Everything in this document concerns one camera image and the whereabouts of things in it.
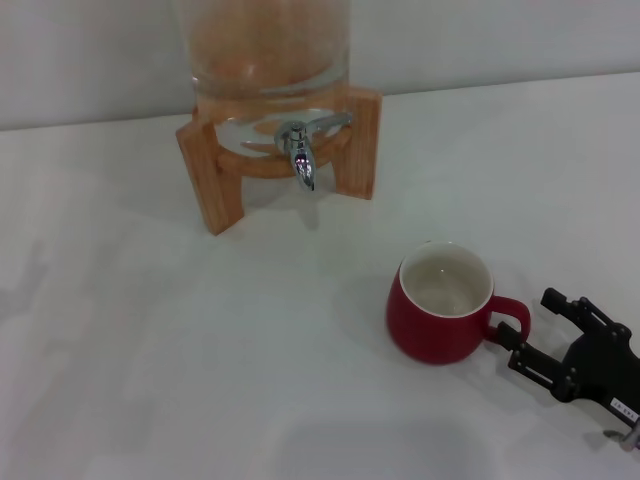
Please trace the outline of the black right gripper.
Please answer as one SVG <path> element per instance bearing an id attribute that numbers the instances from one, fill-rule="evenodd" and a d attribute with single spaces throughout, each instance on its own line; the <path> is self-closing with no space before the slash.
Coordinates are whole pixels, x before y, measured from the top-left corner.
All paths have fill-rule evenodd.
<path id="1" fill-rule="evenodd" d="M 505 322 L 497 327 L 497 343 L 511 352 L 508 367 L 569 403 L 597 403 L 632 428 L 639 421 L 639 358 L 630 348 L 631 331 L 614 322 L 588 298 L 569 301 L 554 288 L 544 291 L 541 305 L 573 323 L 581 332 L 562 362 L 524 342 Z"/>

